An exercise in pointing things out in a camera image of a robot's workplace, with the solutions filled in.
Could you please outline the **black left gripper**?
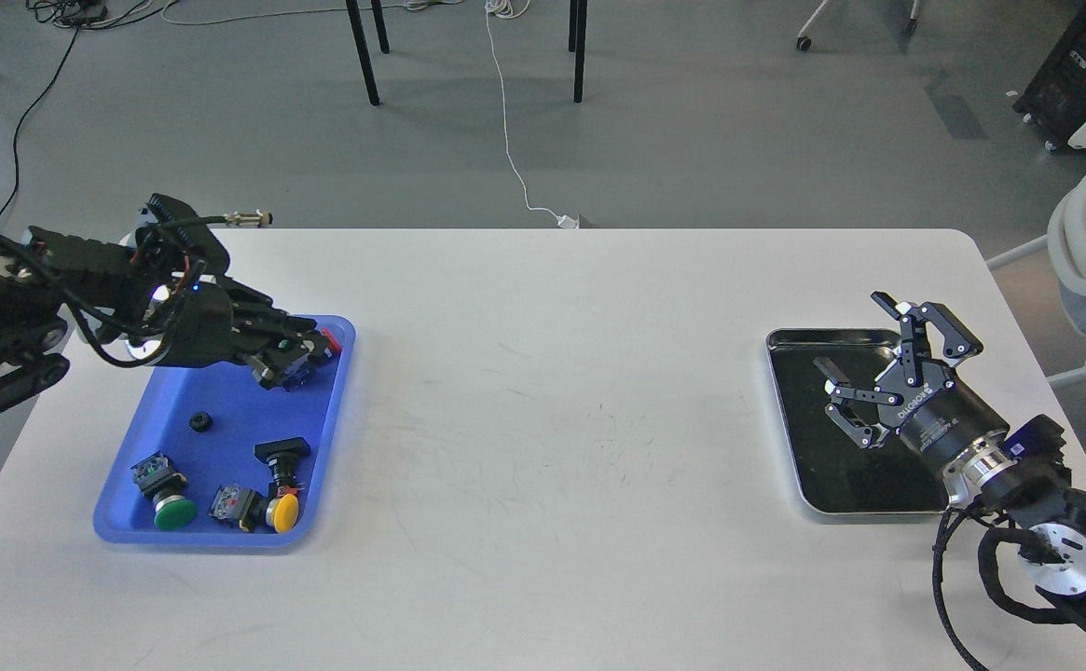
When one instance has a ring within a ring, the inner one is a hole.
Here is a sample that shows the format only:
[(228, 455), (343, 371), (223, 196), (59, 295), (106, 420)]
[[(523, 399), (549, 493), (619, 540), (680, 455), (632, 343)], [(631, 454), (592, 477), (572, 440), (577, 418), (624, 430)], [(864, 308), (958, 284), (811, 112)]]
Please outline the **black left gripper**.
[(320, 330), (313, 319), (275, 308), (266, 294), (235, 280), (201, 281), (182, 303), (150, 364), (206, 368), (214, 363), (247, 364), (265, 390), (280, 387), (277, 347), (286, 338)]

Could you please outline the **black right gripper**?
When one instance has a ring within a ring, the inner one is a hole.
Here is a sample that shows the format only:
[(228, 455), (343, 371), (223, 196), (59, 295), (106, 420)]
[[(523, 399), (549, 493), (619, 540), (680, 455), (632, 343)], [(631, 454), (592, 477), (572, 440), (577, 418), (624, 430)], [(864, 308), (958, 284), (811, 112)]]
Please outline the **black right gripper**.
[[(879, 375), (879, 390), (855, 388), (833, 360), (815, 358), (816, 369), (825, 377), (825, 415), (845, 436), (862, 450), (872, 450), (884, 444), (891, 429), (938, 477), (978, 439), (1006, 436), (1009, 425), (1003, 417), (955, 374), (961, 360), (984, 351), (977, 336), (943, 303), (896, 302), (884, 292), (873, 292), (871, 299), (900, 324), (899, 365)], [(943, 336), (940, 358), (931, 352), (930, 324)], [(882, 425), (867, 425), (854, 412), (858, 401), (879, 404)]]

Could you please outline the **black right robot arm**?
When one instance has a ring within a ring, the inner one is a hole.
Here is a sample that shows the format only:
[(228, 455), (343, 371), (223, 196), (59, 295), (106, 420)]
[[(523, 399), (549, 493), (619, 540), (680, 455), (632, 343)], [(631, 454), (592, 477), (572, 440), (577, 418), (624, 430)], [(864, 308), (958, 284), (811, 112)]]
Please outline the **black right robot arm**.
[(1074, 624), (1086, 633), (1086, 492), (1071, 484), (1061, 425), (1037, 415), (1011, 431), (1003, 417), (957, 376), (983, 343), (942, 303), (873, 301), (898, 322), (900, 343), (873, 390), (853, 385), (833, 360), (825, 413), (859, 447), (896, 434), (947, 491), (933, 543), (933, 597), (942, 626), (969, 668), (981, 663), (957, 637), (943, 599), (943, 556), (973, 519), (978, 577), (987, 597), (1016, 619)]

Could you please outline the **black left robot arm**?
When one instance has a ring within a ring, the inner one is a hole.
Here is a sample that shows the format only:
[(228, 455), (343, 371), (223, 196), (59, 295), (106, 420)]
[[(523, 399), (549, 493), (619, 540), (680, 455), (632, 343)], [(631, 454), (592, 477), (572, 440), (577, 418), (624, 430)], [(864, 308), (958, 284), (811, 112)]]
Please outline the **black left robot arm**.
[(31, 226), (0, 235), (0, 415), (56, 385), (68, 308), (96, 355), (117, 368), (248, 366), (260, 387), (301, 385), (341, 340), (227, 275), (212, 225), (268, 226), (266, 212), (200, 216), (179, 199), (146, 201), (128, 240), (102, 242)]

